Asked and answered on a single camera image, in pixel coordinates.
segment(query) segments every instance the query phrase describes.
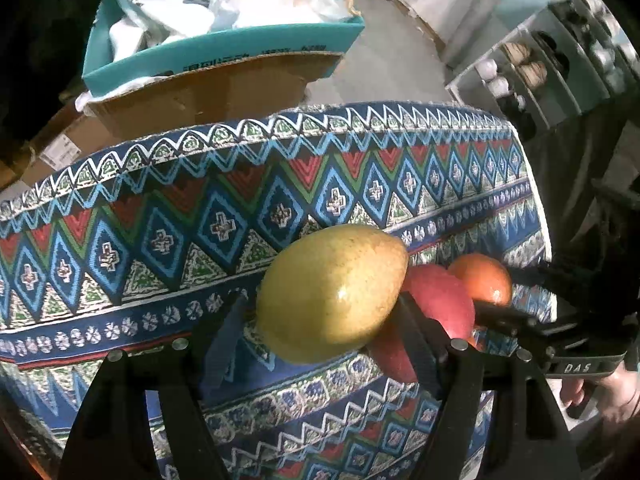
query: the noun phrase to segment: metal bolt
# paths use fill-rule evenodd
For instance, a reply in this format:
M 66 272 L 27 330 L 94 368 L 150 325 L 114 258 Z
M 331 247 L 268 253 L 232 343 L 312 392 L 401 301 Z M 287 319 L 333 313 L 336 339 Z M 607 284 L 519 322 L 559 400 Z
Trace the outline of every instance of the metal bolt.
M 119 361 L 120 359 L 122 359 L 122 356 L 124 355 L 124 352 L 122 350 L 115 349 L 115 350 L 111 350 L 108 354 L 107 354 L 107 359 L 109 361 L 111 361 L 112 363 Z
M 463 352 L 467 348 L 469 348 L 469 343 L 466 342 L 464 339 L 455 338 L 451 340 L 451 347 Z
M 526 363 L 533 359 L 533 355 L 531 355 L 531 352 L 529 352 L 529 350 L 525 350 L 524 348 L 518 348 L 516 350 L 516 355 L 518 356 L 518 359 Z
M 185 348 L 187 348 L 187 346 L 189 346 L 189 341 L 183 337 L 174 339 L 174 341 L 171 343 L 171 347 L 174 350 L 184 350 Z

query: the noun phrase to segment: orange fruit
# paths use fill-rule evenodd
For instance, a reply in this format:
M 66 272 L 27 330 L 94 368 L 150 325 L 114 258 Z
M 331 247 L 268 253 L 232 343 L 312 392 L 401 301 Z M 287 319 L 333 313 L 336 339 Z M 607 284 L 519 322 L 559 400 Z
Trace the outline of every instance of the orange fruit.
M 479 253 L 463 254 L 447 271 L 465 284 L 473 300 L 510 305 L 511 277 L 498 260 Z

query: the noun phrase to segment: teal box lid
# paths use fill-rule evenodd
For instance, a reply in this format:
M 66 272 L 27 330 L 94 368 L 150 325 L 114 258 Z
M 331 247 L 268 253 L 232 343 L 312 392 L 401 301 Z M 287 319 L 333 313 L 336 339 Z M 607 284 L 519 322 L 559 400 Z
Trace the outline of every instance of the teal box lid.
M 346 52 L 364 29 L 361 17 L 340 23 L 267 25 L 219 30 L 157 45 L 133 56 L 113 60 L 109 29 L 123 12 L 116 0 L 102 0 L 89 35 L 82 79 L 94 97 L 100 97 L 127 81 L 155 75 L 174 75 L 187 70 L 277 52 Z

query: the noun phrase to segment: mango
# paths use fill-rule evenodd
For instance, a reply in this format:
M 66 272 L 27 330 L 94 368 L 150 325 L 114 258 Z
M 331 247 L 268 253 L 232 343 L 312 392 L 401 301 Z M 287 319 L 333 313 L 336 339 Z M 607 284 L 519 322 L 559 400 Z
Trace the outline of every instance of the mango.
M 256 303 L 264 343 L 294 364 L 327 361 L 366 345 L 391 313 L 408 264 L 403 243 L 345 224 L 309 234 L 267 269 Z

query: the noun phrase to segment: gray floor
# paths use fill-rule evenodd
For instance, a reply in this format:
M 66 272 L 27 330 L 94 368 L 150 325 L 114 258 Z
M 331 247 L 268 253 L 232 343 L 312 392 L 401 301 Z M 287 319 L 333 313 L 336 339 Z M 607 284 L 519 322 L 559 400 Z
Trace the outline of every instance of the gray floor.
M 330 78 L 307 86 L 309 104 L 451 101 L 433 40 L 387 0 L 355 0 L 366 27 Z

